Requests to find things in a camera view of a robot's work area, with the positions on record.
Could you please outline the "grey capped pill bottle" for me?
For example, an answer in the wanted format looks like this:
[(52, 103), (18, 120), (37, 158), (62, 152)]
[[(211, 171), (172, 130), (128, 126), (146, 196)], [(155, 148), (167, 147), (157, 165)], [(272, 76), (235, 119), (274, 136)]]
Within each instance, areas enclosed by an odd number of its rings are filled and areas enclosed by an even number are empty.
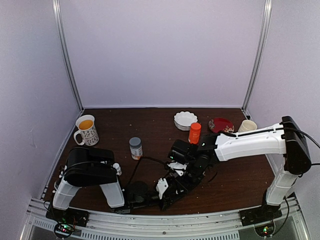
[(129, 148), (134, 160), (138, 161), (143, 156), (142, 141), (139, 137), (132, 137), (129, 140)]

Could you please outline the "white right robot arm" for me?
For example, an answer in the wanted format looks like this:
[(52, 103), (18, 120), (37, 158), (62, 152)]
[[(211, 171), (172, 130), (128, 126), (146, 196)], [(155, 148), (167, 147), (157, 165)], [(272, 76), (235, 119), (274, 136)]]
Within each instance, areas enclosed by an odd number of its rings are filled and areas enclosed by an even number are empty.
[(171, 162), (167, 166), (180, 176), (196, 178), (215, 162), (269, 154), (282, 155), (284, 162), (266, 190), (264, 204), (256, 210), (258, 219), (266, 221), (276, 212), (275, 206), (281, 204), (298, 176), (312, 166), (306, 135), (290, 116), (261, 129), (207, 134), (198, 144), (176, 140), (168, 154)]

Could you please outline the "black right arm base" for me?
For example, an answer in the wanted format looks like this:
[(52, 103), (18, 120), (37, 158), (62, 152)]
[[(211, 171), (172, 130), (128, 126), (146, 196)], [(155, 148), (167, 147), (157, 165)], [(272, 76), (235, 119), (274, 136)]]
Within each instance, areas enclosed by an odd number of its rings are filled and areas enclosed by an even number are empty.
[(239, 212), (241, 224), (243, 226), (256, 225), (280, 218), (283, 214), (280, 205), (269, 205), (266, 201), (261, 206), (241, 210)]

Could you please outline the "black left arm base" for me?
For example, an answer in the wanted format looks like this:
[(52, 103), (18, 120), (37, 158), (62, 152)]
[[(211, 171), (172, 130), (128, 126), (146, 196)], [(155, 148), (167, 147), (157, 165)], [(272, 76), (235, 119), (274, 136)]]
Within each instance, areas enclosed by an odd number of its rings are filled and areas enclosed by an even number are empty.
[(85, 210), (68, 208), (60, 210), (53, 207), (53, 198), (43, 203), (46, 209), (45, 217), (53, 220), (55, 226), (53, 233), (59, 240), (65, 240), (76, 233), (77, 227), (86, 227), (89, 220), (89, 212)]

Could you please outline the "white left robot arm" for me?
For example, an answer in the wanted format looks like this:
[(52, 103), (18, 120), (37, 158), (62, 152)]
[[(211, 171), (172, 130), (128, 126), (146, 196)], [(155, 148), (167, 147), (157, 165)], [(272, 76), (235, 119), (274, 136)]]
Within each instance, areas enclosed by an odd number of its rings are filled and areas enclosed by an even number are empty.
[(136, 181), (125, 188), (121, 186), (120, 165), (115, 162), (113, 151), (101, 148), (74, 147), (70, 150), (58, 181), (55, 183), (50, 206), (52, 213), (61, 222), (72, 218), (70, 202), (78, 190), (99, 186), (113, 213), (129, 214), (133, 209), (159, 206), (164, 211), (168, 204), (164, 192), (168, 184), (159, 180), (156, 190), (150, 191), (143, 181)]

